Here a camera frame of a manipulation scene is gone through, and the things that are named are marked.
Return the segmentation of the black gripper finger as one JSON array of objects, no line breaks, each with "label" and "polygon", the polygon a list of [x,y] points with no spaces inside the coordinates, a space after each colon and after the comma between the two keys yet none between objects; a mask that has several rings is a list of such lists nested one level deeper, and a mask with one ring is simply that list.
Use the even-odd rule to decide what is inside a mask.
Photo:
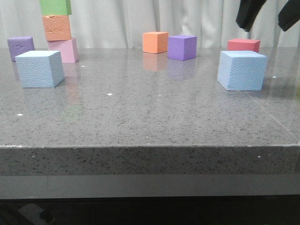
[{"label": "black gripper finger", "polygon": [[266,0],[241,0],[236,23],[246,32],[250,32],[253,23]]},{"label": "black gripper finger", "polygon": [[278,25],[283,31],[289,30],[300,20],[300,1],[288,0],[278,14]]}]

